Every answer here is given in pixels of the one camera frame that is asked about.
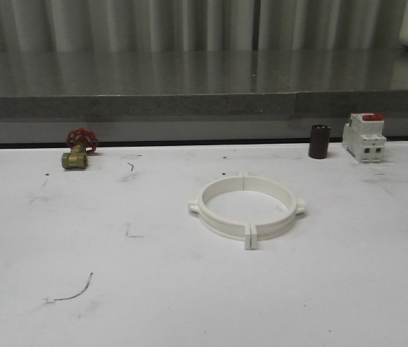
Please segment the white half pipe clamp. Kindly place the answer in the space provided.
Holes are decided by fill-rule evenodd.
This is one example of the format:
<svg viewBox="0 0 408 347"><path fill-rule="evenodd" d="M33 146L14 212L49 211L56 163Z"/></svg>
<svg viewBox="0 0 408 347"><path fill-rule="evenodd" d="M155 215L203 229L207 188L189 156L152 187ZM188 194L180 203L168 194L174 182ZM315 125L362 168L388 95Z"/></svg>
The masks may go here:
<svg viewBox="0 0 408 347"><path fill-rule="evenodd" d="M188 201L188 211L195 213L202 224L215 234L228 239L243 241L245 249L252 249L252 232L249 222L232 220L213 212L207 203L214 197L229 192L240 192L245 187L246 172L236 176L225 176L206 184L198 196Z"/></svg>
<svg viewBox="0 0 408 347"><path fill-rule="evenodd" d="M283 184L262 176L242 174L243 190L256 192L273 198L280 204L280 212L270 216L251 217L245 222L244 244L246 250L258 248L258 242L276 238L286 233L298 215L306 212L306 202L294 196Z"/></svg>

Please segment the dark brown cylindrical coupling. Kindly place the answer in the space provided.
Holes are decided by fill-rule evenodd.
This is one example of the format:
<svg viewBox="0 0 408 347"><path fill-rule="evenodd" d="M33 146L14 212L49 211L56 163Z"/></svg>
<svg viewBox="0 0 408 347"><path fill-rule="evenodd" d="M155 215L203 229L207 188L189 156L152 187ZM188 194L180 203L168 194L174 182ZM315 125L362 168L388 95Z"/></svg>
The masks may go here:
<svg viewBox="0 0 408 347"><path fill-rule="evenodd" d="M323 124L312 125L308 151L310 158L325 159L327 157L330 132L330 126Z"/></svg>

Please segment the brass valve red handwheel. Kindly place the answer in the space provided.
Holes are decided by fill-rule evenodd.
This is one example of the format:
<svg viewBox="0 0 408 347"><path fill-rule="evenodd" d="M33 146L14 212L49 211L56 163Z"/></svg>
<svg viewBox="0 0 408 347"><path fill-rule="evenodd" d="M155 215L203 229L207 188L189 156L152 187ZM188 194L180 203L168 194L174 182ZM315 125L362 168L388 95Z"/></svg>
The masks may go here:
<svg viewBox="0 0 408 347"><path fill-rule="evenodd" d="M86 169L88 167L88 154L93 154L98 146L95 133L84 128L71 130L66 138L70 151L63 153L61 165L63 169Z"/></svg>

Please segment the grey stone counter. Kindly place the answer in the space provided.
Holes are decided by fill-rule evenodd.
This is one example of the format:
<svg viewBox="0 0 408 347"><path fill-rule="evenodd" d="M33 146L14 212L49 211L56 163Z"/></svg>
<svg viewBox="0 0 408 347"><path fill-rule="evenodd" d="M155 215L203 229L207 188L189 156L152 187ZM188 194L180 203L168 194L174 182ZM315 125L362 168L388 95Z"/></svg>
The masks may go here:
<svg viewBox="0 0 408 347"><path fill-rule="evenodd" d="M0 53L0 147L338 138L364 112L408 140L407 50Z"/></svg>

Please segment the white circuit breaker red switch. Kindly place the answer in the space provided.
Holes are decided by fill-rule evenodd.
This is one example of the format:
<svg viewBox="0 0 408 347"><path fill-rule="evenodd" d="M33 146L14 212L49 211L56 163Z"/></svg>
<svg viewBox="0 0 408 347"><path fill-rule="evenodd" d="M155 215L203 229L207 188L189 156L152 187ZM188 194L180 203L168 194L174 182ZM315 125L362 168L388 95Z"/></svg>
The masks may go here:
<svg viewBox="0 0 408 347"><path fill-rule="evenodd" d="M359 163L380 163L386 138L382 135L385 116L381 113L351 113L344 125L342 147Z"/></svg>

